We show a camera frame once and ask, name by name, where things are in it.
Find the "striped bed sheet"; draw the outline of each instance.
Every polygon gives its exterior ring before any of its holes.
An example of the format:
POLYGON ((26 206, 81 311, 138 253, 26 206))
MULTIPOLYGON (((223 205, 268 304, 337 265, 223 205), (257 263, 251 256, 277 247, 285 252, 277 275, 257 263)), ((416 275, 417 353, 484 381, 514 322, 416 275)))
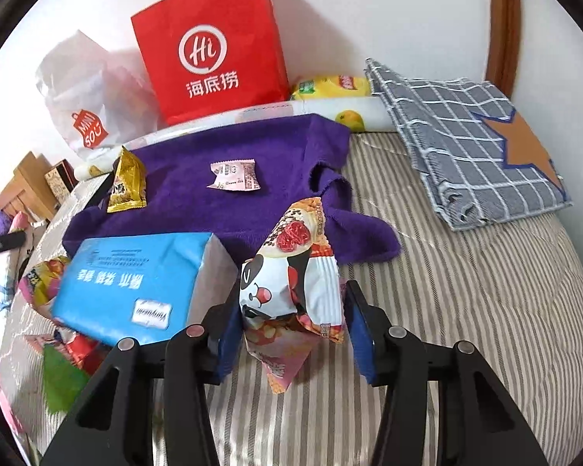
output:
MULTIPOLYGON (((552 466, 583 446, 583 268, 554 214, 454 232, 432 212, 395 133, 355 134, 344 175, 353 208, 389 222, 403 253, 387 263, 342 267, 370 304, 424 341, 473 342, 495 369, 552 466)), ((72 216, 103 177, 78 185, 33 255, 64 253, 72 216)), ((0 356, 0 383, 43 452, 63 415, 47 414, 40 360, 22 334, 51 324, 16 296, 0 356)), ((154 456, 166 465, 162 382, 156 387, 154 456)), ((320 342, 284 395, 272 394, 261 364, 238 363, 206 397, 221 465, 357 466, 369 463, 385 388, 368 386, 349 342, 320 342)), ((438 392, 430 383, 424 466, 435 464, 438 392)))

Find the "red paper bag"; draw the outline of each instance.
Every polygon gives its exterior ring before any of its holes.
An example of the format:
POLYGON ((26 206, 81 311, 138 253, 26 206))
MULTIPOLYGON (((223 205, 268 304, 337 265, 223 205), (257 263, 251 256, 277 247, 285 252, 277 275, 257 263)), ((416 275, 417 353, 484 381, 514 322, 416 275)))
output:
POLYGON ((271 0, 162 0, 132 25, 168 124, 289 97, 271 0))

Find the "tissue package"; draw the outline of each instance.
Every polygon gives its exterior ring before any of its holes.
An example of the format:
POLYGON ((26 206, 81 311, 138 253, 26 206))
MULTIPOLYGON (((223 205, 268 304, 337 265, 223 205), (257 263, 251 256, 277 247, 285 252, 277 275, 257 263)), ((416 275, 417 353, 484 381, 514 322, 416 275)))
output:
POLYGON ((89 238, 54 301, 54 320, 107 345, 168 340, 223 303, 237 267, 212 233, 89 238))

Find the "yellow snack bag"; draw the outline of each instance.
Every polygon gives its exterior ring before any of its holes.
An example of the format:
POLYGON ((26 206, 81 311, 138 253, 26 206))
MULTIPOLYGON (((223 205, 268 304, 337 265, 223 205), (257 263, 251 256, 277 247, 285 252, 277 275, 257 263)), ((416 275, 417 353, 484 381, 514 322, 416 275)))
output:
POLYGON ((371 95, 369 82, 365 77, 350 77, 348 75, 316 77, 314 79, 302 80, 294 85, 291 90, 292 100, 371 95))
POLYGON ((114 182, 110 190, 110 201, 107 212, 123 212, 129 209, 141 209, 147 206, 145 196, 145 175, 147 171, 134 154, 125 147, 121 154, 114 174, 114 182))

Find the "gold snack packet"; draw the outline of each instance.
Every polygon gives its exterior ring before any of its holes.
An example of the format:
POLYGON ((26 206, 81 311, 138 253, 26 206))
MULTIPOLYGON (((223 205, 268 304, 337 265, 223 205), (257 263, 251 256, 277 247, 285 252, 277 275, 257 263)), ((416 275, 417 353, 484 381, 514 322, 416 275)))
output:
POLYGON ((146 174, 147 171, 142 161, 125 147, 122 147, 110 190, 107 210, 109 214, 147 206, 147 198, 145 197, 146 174))

